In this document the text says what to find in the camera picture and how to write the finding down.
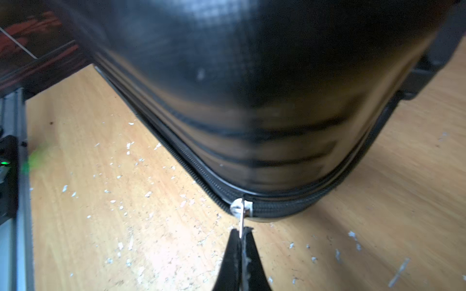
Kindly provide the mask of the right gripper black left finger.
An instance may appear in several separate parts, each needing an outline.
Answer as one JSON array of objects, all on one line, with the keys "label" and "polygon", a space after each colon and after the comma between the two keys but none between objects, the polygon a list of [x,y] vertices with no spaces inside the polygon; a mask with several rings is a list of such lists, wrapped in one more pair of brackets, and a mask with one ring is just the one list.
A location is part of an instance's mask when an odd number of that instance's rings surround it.
[{"label": "right gripper black left finger", "polygon": [[241,239],[239,231],[230,232],[213,291],[239,291],[241,288]]}]

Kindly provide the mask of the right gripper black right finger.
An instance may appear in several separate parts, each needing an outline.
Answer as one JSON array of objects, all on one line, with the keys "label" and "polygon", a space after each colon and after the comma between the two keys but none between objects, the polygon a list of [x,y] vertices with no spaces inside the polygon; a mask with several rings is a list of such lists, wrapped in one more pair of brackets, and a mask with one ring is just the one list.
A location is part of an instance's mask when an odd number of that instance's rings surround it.
[{"label": "right gripper black right finger", "polygon": [[241,238],[241,289],[243,291],[272,291],[252,230],[253,228],[245,227]]}]

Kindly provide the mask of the silver zipper pull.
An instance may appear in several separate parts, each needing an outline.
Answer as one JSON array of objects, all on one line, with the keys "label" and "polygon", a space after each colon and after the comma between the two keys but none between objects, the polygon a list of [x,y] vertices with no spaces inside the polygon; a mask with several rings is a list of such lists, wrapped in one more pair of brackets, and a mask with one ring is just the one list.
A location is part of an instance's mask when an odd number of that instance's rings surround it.
[{"label": "silver zipper pull", "polygon": [[245,198],[238,198],[231,204],[230,212],[239,219],[239,238],[242,238],[245,230],[245,219],[254,216],[253,202]]}]

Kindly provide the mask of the black hard-shell suitcase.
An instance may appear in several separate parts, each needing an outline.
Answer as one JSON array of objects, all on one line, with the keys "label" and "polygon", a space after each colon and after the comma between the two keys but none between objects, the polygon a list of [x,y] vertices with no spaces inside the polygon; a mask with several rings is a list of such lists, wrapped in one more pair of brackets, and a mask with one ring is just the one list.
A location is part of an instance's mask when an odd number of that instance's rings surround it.
[{"label": "black hard-shell suitcase", "polygon": [[224,210],[299,213],[449,61],[464,1],[49,1]]}]

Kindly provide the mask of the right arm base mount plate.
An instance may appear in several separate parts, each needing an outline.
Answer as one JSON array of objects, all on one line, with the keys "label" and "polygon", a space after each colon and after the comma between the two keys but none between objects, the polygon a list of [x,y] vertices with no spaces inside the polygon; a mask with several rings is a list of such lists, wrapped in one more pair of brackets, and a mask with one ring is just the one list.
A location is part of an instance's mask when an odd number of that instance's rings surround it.
[{"label": "right arm base mount plate", "polygon": [[1,138],[1,224],[17,216],[18,211],[18,138]]}]

